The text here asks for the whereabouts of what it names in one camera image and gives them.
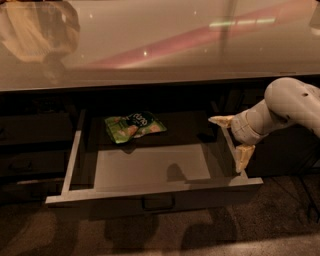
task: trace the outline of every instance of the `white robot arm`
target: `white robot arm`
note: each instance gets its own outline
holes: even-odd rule
[[[236,160],[244,169],[259,143],[271,132],[300,124],[320,138],[320,89],[294,78],[279,78],[266,89],[264,100],[235,116],[214,116],[209,121],[231,128],[242,143]]]

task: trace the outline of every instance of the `closed drawer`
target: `closed drawer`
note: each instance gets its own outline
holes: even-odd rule
[[[68,155],[67,151],[1,154],[0,183],[61,176],[65,172]]]
[[[72,141],[67,113],[0,117],[0,149],[37,143]]]
[[[46,199],[63,216],[67,210],[100,218],[243,203],[263,183],[235,172],[226,131],[214,133],[206,111],[156,113],[167,132],[126,145],[110,141],[103,117],[88,116],[82,111],[61,195]]]

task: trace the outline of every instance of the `gray carpet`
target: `gray carpet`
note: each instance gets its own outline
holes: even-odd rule
[[[305,181],[320,207],[320,176]],[[40,203],[1,206],[0,255],[320,255],[299,180],[264,182],[245,205],[151,216],[70,221]]]

